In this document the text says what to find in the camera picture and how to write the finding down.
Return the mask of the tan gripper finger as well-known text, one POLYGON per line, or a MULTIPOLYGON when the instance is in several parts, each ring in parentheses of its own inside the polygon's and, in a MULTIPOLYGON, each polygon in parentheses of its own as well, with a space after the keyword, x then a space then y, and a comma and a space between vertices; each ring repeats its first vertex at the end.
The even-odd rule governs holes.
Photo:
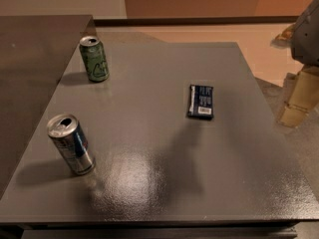
POLYGON ((271 41, 271 45, 278 48, 289 48, 291 46, 294 28, 294 24, 289 25, 271 41))
POLYGON ((305 65, 297 74, 286 75, 277 122, 298 127, 318 104, 319 67, 305 65))

